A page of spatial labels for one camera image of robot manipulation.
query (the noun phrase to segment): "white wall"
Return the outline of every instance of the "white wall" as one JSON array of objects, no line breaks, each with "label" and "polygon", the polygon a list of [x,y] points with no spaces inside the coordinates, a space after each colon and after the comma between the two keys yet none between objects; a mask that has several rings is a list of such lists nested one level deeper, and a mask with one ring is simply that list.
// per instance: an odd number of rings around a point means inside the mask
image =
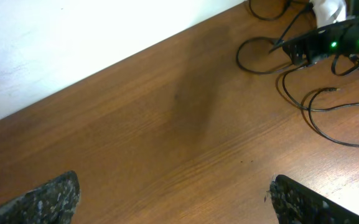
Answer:
[{"label": "white wall", "polygon": [[243,0],[0,0],[0,119]]}]

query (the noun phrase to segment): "white plastic part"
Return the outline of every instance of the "white plastic part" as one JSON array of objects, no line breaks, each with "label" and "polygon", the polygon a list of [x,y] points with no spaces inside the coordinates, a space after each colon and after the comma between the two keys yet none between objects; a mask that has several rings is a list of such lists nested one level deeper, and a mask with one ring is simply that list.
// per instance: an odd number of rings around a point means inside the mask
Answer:
[{"label": "white plastic part", "polygon": [[318,28],[347,19],[347,4],[344,0],[310,1],[314,5]]}]

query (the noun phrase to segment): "brown wooden surface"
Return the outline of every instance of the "brown wooden surface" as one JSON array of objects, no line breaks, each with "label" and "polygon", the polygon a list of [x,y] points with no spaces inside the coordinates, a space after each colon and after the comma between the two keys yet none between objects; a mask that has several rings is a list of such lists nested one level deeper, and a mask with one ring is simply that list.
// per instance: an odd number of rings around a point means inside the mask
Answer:
[{"label": "brown wooden surface", "polygon": [[[73,223],[277,223],[264,197],[273,175],[286,174],[359,214],[359,149],[310,129],[277,92],[278,75],[235,64],[242,41],[279,37],[296,11],[264,22],[236,6],[1,120],[0,203],[74,170]],[[290,35],[302,29],[300,20]],[[260,49],[243,59],[255,68],[287,60]],[[359,101],[359,72],[335,77],[330,63],[289,75],[289,91],[301,100],[338,86],[315,105]],[[315,119],[359,143],[359,108]]]}]

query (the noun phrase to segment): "wooden table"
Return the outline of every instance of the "wooden table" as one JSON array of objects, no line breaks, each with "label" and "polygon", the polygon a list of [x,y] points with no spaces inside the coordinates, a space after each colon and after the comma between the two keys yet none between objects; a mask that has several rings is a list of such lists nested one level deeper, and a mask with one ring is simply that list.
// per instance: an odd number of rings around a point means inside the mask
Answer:
[{"label": "wooden table", "polygon": [[[278,37],[295,13],[264,22],[236,6],[1,120],[0,203],[74,170],[73,223],[277,223],[264,197],[273,175],[286,174],[359,214],[359,148],[310,129],[277,92],[278,75],[235,63],[242,41]],[[288,60],[261,49],[247,50],[250,66]],[[289,91],[301,100],[339,86],[315,105],[359,101],[359,72],[335,77],[330,64],[289,75]],[[359,143],[359,108],[315,119]]]}]

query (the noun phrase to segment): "textured black object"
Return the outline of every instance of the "textured black object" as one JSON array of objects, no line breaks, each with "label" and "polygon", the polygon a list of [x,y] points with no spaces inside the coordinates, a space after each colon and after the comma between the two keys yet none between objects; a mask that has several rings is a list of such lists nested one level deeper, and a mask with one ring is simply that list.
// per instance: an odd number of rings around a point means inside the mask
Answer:
[{"label": "textured black object", "polygon": [[0,206],[0,223],[70,223],[80,200],[74,171]]},{"label": "textured black object", "polygon": [[273,208],[280,224],[359,224],[359,216],[285,175],[271,182]]}]

